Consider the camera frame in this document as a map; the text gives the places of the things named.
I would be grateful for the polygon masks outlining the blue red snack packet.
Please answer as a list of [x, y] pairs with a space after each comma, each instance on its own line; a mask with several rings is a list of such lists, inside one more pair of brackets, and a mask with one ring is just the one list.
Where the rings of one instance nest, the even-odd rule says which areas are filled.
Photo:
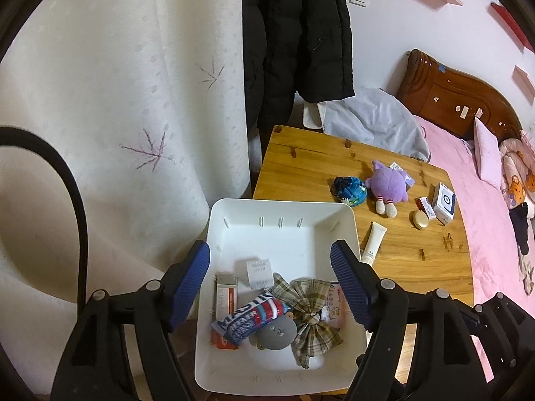
[[232, 345], [239, 346], [246, 338], [289, 311], [288, 304], [271, 292], [263, 291], [234, 313], [212, 322], [211, 328]]

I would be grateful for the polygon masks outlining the pink cartoon blanket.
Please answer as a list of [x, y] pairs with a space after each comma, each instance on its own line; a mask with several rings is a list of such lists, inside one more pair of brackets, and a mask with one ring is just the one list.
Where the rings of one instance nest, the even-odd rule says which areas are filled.
[[499, 146], [502, 159], [501, 191], [508, 209], [527, 204], [527, 218], [534, 218], [534, 143], [522, 130], [517, 139], [506, 139]]

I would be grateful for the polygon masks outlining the brown wooden headboard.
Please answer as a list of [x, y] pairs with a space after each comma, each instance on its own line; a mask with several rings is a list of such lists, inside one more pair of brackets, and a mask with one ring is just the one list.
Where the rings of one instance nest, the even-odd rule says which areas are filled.
[[459, 139], [473, 139], [476, 119], [499, 141], [521, 135], [516, 111], [493, 86], [445, 66], [418, 49], [408, 55], [396, 98], [412, 114]]

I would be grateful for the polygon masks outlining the blue drawstring pouch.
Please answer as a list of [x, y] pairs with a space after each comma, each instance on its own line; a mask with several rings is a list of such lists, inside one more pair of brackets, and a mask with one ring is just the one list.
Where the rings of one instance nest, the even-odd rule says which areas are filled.
[[350, 207], [360, 206], [367, 198], [365, 183], [355, 176], [336, 177], [330, 191], [337, 201]]

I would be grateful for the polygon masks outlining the red wall shelf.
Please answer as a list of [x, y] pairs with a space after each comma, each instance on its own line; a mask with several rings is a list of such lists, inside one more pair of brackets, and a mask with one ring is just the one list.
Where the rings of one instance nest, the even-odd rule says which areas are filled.
[[496, 3], [491, 3], [491, 7], [500, 16], [500, 18], [502, 18], [502, 20], [508, 25], [508, 27], [512, 29], [512, 32], [519, 39], [523, 47], [530, 50], [530, 52], [534, 52], [534, 48], [531, 45], [530, 40], [528, 39], [526, 34], [522, 31], [521, 27], [515, 21], [513, 16], [508, 12], [508, 10], [504, 6], [496, 4]]

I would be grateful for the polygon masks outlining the black garment on bed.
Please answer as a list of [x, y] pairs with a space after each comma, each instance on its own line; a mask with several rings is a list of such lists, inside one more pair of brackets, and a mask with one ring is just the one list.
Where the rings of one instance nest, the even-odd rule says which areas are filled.
[[513, 207], [509, 211], [516, 243], [518, 244], [521, 255], [527, 255], [530, 251], [528, 244], [528, 212], [526, 202]]

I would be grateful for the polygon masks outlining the purple plush toy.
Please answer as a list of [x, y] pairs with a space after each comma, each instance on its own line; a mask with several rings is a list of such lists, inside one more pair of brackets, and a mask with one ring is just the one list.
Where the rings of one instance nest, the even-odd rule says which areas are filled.
[[378, 160], [373, 161], [373, 175], [364, 183], [376, 200], [376, 213], [380, 216], [395, 218], [396, 205], [408, 201], [404, 177]]

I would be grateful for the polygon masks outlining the orange white long box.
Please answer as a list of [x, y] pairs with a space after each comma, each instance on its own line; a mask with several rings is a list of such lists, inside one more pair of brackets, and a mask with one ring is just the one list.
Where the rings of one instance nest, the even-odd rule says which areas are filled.
[[220, 272], [215, 280], [214, 319], [211, 327], [212, 341], [218, 350], [237, 350], [224, 335], [216, 329], [216, 322], [225, 319], [237, 309], [238, 277], [233, 273]]

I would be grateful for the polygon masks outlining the pink white card packet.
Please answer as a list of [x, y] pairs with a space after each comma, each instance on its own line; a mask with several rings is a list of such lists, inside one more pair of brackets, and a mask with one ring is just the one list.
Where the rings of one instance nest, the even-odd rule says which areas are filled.
[[338, 282], [332, 282], [326, 295], [321, 318], [333, 328], [342, 328], [345, 324], [345, 296]]

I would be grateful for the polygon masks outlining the small purple white packet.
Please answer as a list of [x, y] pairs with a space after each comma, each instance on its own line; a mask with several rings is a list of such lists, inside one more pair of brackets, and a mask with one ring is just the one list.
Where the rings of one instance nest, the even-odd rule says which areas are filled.
[[399, 172], [405, 179], [405, 185], [407, 188], [411, 188], [415, 184], [415, 180], [396, 162], [393, 162], [389, 166], [392, 170]]

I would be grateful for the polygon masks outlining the round gold compact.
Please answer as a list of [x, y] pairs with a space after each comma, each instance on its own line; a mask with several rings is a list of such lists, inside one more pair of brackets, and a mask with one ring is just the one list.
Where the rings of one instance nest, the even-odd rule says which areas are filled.
[[415, 228], [423, 230], [429, 226], [429, 218], [426, 213], [420, 210], [414, 210], [411, 213], [410, 220]]

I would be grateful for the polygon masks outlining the white patterned curtain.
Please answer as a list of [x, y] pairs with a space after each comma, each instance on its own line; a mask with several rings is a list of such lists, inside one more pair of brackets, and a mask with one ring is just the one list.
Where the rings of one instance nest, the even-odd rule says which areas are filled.
[[[31, 1], [1, 61], [1, 122], [70, 167], [88, 290], [133, 291], [187, 253], [217, 200], [247, 192], [242, 0]], [[61, 179], [3, 148], [1, 343], [38, 395], [74, 327], [78, 261]]]

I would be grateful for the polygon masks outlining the white cream tube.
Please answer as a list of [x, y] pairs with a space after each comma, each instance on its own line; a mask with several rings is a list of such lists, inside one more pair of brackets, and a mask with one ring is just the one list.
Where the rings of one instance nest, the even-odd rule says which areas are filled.
[[371, 223], [371, 230], [366, 242], [363, 253], [361, 254], [361, 262], [373, 265], [376, 260], [376, 255], [385, 237], [387, 228], [377, 222]]

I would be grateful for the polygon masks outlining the white blue-print box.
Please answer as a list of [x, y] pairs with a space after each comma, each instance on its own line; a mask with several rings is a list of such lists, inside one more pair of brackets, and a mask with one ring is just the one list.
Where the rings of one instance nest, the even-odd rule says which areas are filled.
[[435, 217], [444, 225], [448, 226], [454, 219], [456, 207], [456, 195], [447, 185], [440, 182], [436, 185], [432, 202]]

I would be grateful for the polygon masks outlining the white paper receipt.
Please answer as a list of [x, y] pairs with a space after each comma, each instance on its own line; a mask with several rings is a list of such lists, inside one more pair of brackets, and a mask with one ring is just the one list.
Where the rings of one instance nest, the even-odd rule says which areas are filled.
[[246, 270], [247, 280], [252, 290], [269, 289], [274, 285], [269, 259], [247, 261]]

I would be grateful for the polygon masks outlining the plaid fabric bow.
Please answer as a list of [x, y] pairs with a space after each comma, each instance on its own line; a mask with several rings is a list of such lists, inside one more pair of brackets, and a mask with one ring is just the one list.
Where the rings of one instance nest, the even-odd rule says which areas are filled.
[[273, 274], [274, 285], [269, 291], [290, 307], [298, 334], [291, 343], [296, 363], [309, 368], [313, 357], [341, 345], [339, 328], [333, 328], [322, 320], [321, 310], [331, 285], [319, 279], [296, 279], [287, 282], [279, 273]]

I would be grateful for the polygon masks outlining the grey white bundled cloth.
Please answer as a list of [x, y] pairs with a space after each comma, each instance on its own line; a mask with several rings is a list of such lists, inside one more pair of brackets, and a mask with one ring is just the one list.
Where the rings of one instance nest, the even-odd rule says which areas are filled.
[[326, 135], [348, 139], [429, 162], [430, 148], [414, 114], [397, 98], [375, 88], [360, 88], [343, 100], [309, 103], [303, 125]]

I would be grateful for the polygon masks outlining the pink bed sheet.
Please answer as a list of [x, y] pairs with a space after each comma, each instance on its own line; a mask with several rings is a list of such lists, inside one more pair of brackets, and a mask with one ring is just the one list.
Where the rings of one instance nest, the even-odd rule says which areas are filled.
[[534, 295], [526, 294], [509, 210], [502, 193], [480, 180], [473, 149], [463, 139], [415, 118], [431, 151], [431, 164], [446, 170], [461, 210], [473, 278], [473, 301], [489, 300], [500, 291], [534, 314]]

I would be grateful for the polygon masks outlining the wooden table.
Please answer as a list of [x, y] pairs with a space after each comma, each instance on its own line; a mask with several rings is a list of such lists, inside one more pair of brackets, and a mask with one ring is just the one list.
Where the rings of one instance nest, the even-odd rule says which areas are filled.
[[423, 230], [410, 221], [417, 198], [431, 197], [439, 183], [452, 183], [442, 168], [349, 139], [278, 125], [266, 147], [254, 197], [331, 201], [330, 185], [336, 177], [366, 179], [373, 174], [375, 160], [385, 165], [397, 163], [415, 183], [409, 190], [408, 202], [398, 204], [394, 219], [379, 216], [372, 199], [354, 208], [359, 244], [366, 243], [373, 222], [387, 228], [373, 268], [406, 291], [443, 288], [453, 298], [473, 304], [470, 250], [462, 215], [456, 213], [448, 226], [433, 221]]

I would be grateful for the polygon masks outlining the black hanging coat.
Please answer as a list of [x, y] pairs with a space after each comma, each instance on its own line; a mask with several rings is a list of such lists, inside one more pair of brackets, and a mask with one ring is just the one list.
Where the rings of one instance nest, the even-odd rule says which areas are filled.
[[247, 125], [266, 148], [288, 123], [294, 100], [354, 95], [353, 41], [346, 0], [243, 0]]

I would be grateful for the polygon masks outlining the pink pillow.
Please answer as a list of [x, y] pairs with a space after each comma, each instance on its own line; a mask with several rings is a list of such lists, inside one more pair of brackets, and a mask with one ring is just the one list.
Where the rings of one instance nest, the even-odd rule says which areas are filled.
[[474, 154], [480, 180], [499, 189], [502, 182], [502, 160], [498, 139], [479, 118], [474, 119]]

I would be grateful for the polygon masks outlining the small red white box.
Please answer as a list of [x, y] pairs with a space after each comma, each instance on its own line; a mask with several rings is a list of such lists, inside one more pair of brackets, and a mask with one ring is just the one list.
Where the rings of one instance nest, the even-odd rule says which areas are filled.
[[429, 202], [429, 199], [426, 196], [419, 197], [416, 200], [416, 204], [419, 207], [420, 210], [423, 211], [428, 217], [429, 220], [433, 220], [436, 218], [436, 214], [433, 210], [433, 207], [431, 203]]

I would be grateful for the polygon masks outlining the grey round pouch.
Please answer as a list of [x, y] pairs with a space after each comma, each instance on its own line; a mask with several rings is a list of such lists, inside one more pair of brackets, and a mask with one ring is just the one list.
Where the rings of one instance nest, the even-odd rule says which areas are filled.
[[291, 315], [283, 315], [254, 333], [249, 341], [258, 350], [279, 351], [287, 348], [296, 338], [298, 329]]

